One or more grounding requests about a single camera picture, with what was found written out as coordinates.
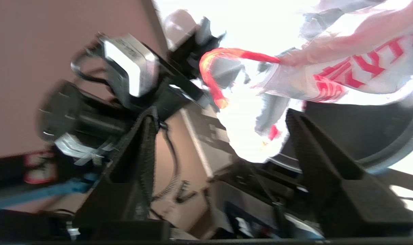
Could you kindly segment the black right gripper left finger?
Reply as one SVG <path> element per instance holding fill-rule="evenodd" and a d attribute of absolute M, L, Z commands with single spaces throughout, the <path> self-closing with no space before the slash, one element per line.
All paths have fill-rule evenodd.
<path fill-rule="evenodd" d="M 149 107 L 120 139 L 98 183 L 76 212 L 75 226 L 148 219 L 158 130 L 157 109 Z"/>

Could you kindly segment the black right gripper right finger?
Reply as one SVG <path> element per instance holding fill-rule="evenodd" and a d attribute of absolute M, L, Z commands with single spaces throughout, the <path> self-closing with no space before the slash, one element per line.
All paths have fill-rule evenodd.
<path fill-rule="evenodd" d="M 408 236 L 413 217 L 404 203 L 367 173 L 304 113 L 286 124 L 311 207 L 325 236 Z"/>

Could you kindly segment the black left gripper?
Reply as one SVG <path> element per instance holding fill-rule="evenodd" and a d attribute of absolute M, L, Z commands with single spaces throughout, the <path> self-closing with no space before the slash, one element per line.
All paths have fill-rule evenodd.
<path fill-rule="evenodd" d="M 217 48 L 223 37 L 223 34 L 219 37 L 212 35 L 210 20 L 205 17 L 200 26 L 169 53 L 169 61 L 162 63 L 167 74 L 158 89 L 158 113 L 176 113 L 191 102 L 202 109 L 210 104 L 210 96 L 192 80 L 201 78 L 201 57 Z"/>

